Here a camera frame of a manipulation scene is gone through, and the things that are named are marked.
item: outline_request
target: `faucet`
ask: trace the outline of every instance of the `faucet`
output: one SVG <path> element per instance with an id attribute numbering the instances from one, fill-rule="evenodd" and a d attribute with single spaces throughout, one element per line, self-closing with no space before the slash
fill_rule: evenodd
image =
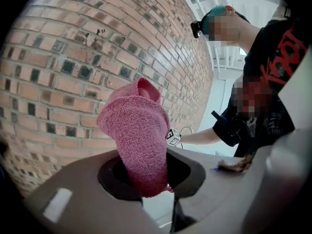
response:
<path id="1" fill-rule="evenodd" d="M 192 128 L 190 128 L 190 127 L 188 127 L 188 126 L 186 126 L 186 127 L 183 127 L 182 129 L 181 129 L 181 131 L 180 131 L 180 135 L 182 134 L 182 132 L 183 132 L 183 130 L 184 129 L 189 129 L 190 131 L 191 131 L 191 133 L 193 134 L 194 133 L 194 131 L 193 131 L 193 129 Z"/>
<path id="2" fill-rule="evenodd" d="M 181 131 L 180 131 L 180 133 L 179 133 L 179 134 L 180 134 L 180 135 L 182 135 L 183 130 L 184 130 L 184 129 L 186 129 L 186 128 L 187 128 L 187 129 L 189 129 L 189 130 L 191 131 L 191 133 L 192 133 L 192 134 L 194 133 L 194 131 L 193 131 L 193 129 L 192 129 L 192 128 L 190 128 L 190 127 L 186 126 L 186 127 L 183 127 L 183 128 L 181 129 Z"/>

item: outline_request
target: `black t-shirt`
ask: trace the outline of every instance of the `black t-shirt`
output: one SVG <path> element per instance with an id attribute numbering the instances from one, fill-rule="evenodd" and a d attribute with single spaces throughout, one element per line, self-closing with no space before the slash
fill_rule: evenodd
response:
<path id="1" fill-rule="evenodd" d="M 222 116 L 231 121 L 239 116 L 244 121 L 237 136 L 231 136 L 217 121 L 215 133 L 229 146 L 239 143 L 234 156 L 253 154 L 262 146 L 273 144 L 280 136 L 294 130 L 293 123 L 278 92 L 292 76 L 303 59 L 309 41 L 299 20 L 270 21 L 260 29 L 245 58 L 243 77 L 258 77 L 272 90 L 267 112 L 254 118 L 241 117 L 233 95 Z"/>

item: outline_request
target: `person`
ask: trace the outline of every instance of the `person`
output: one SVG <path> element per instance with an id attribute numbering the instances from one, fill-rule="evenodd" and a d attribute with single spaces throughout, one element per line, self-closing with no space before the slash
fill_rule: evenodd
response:
<path id="1" fill-rule="evenodd" d="M 234 83 L 228 107 L 221 115 L 228 122 L 238 118 L 243 124 L 237 135 L 232 135 L 217 121 L 210 129 L 182 136 L 181 142 L 224 141 L 232 147 L 238 144 L 234 156 L 244 157 L 293 131 L 292 120 L 278 92 L 293 75 L 310 42 L 305 26 L 292 15 L 287 4 L 282 0 L 272 19 L 261 29 L 224 5 L 213 8 L 191 27 L 195 38 L 202 32 L 209 41 L 239 46 L 247 53 L 243 75 Z"/>

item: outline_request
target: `pink cloth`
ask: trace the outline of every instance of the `pink cloth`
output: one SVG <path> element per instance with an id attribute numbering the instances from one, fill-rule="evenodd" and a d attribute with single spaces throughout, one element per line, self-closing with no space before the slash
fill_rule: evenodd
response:
<path id="1" fill-rule="evenodd" d="M 144 197 L 168 189 L 169 118 L 160 106 L 160 92 L 148 80 L 139 78 L 114 91 L 97 125 L 116 141 L 129 178 Z"/>

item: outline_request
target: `brick wall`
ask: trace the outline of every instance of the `brick wall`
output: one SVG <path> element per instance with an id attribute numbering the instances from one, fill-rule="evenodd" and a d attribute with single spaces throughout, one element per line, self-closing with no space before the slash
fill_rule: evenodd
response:
<path id="1" fill-rule="evenodd" d="M 0 64 L 7 167 L 25 194 L 62 166 L 115 148 L 95 124 L 108 96 L 145 77 L 172 127 L 198 128 L 212 81 L 184 0 L 30 0 Z"/>

